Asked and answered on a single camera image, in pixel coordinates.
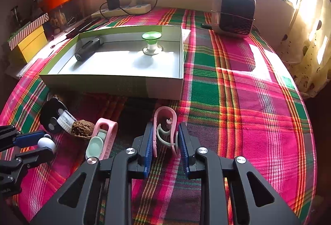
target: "black round object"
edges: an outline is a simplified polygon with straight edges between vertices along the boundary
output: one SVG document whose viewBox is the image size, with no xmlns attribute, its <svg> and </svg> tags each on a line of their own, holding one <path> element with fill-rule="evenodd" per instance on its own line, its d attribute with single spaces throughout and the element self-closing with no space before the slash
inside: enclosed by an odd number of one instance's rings
<svg viewBox="0 0 331 225">
<path fill-rule="evenodd" d="M 67 110 L 66 106 L 53 97 L 49 101 L 46 101 L 41 108 L 39 121 L 40 124 L 50 133 L 59 133 L 63 129 L 57 123 L 57 119 L 60 117 L 62 112 Z"/>
<path fill-rule="evenodd" d="M 319 21 L 316 30 L 318 31 L 321 27 L 322 27 L 322 21 Z"/>
</svg>

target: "power strip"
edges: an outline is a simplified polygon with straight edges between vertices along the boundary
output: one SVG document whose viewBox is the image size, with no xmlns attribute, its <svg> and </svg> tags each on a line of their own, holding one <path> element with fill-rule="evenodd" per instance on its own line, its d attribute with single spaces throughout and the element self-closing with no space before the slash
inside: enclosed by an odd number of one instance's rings
<svg viewBox="0 0 331 225">
<path fill-rule="evenodd" d="M 130 14 L 144 14 L 151 9 L 151 5 L 144 4 L 144 5 L 136 5 L 136 6 L 122 6 L 121 8 Z M 101 12 L 105 17 L 127 15 L 123 10 L 119 8 L 114 10 L 102 9 Z M 96 11 L 94 14 L 91 15 L 91 17 L 92 18 L 102 17 L 102 15 L 100 14 L 100 11 Z"/>
</svg>

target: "pink plastic holder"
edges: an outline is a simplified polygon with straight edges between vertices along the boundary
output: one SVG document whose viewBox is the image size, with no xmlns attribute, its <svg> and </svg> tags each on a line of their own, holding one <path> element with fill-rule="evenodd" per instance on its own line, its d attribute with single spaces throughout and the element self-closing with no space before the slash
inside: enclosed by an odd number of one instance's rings
<svg viewBox="0 0 331 225">
<path fill-rule="evenodd" d="M 156 146 L 156 129 L 158 124 L 161 123 L 163 119 L 167 119 L 167 123 L 171 124 L 171 131 L 170 131 L 170 143 L 171 143 L 171 150 L 175 156 L 177 156 L 174 144 L 174 137 L 175 137 L 175 130 L 177 124 L 177 115 L 176 112 L 168 107 L 168 106 L 161 106 L 159 107 L 154 113 L 154 125 L 153 125 L 153 154 L 154 157 L 157 157 L 157 146 Z"/>
<path fill-rule="evenodd" d="M 109 119 L 104 119 L 104 118 L 99 118 L 97 123 L 95 124 L 92 137 L 97 136 L 99 129 L 101 125 L 106 124 L 108 126 L 108 131 L 106 134 L 105 142 L 104 142 L 104 147 L 102 149 L 101 155 L 99 157 L 99 160 L 104 160 L 108 159 L 110 155 L 110 151 L 112 150 L 116 134 L 117 134 L 117 129 L 118 129 L 118 124 L 117 122 L 111 121 Z"/>
</svg>

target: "bed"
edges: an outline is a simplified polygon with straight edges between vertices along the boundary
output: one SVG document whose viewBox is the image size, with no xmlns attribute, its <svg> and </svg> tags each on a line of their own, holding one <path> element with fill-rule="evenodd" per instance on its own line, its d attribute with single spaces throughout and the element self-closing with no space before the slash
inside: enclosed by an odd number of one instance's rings
<svg viewBox="0 0 331 225">
<path fill-rule="evenodd" d="M 249 38 L 220 37 L 202 29 L 211 14 L 195 10 L 159 8 L 143 16 L 112 17 L 100 27 L 177 25 L 189 30 L 184 42 L 184 82 L 180 101 L 81 94 L 69 111 L 77 119 L 117 121 L 119 131 L 111 156 L 130 147 L 142 135 L 153 112 L 170 106 L 177 123 L 219 156 L 246 157 L 271 183 L 302 224 L 309 217 L 315 194 L 317 165 L 312 127 L 293 79 L 257 30 Z M 22 132 L 42 129 L 40 109 L 49 89 L 39 72 L 54 55 L 38 59 L 21 78 L 2 113 L 1 125 Z M 53 136 L 55 159 L 29 170 L 22 192 L 13 197 L 28 221 L 84 160 L 86 142 L 66 133 Z M 9 149 L 1 159 L 28 151 Z M 200 181 L 188 180 L 180 158 L 165 147 L 158 150 L 147 181 L 132 183 L 134 224 L 198 224 Z M 225 180 L 228 206 L 229 191 Z M 232 220 L 231 207 L 228 207 Z"/>
</svg>

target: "suction cup holder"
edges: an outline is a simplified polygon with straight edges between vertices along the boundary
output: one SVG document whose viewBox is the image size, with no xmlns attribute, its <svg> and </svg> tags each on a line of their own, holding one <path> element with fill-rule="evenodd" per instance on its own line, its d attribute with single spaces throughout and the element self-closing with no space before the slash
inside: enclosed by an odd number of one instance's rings
<svg viewBox="0 0 331 225">
<path fill-rule="evenodd" d="M 164 131 L 161 128 L 161 122 L 166 119 L 168 131 Z M 178 132 L 175 133 L 177 123 L 176 112 L 167 106 L 159 107 L 154 113 L 154 124 L 153 124 L 153 154 L 154 157 L 157 157 L 157 142 L 159 140 L 164 146 L 171 148 L 173 155 L 178 155 Z M 170 142 L 166 142 L 161 138 L 163 136 L 170 136 Z"/>
<path fill-rule="evenodd" d="M 157 31 L 150 31 L 143 34 L 143 39 L 147 41 L 147 47 L 143 49 L 146 55 L 156 55 L 162 51 L 161 47 L 158 47 L 158 39 L 162 34 Z"/>
<path fill-rule="evenodd" d="M 41 108 L 39 121 L 40 124 L 50 133 L 59 133 L 62 131 L 62 127 L 58 124 L 57 119 L 62 113 L 67 110 L 67 107 L 53 97 L 46 101 Z"/>
</svg>

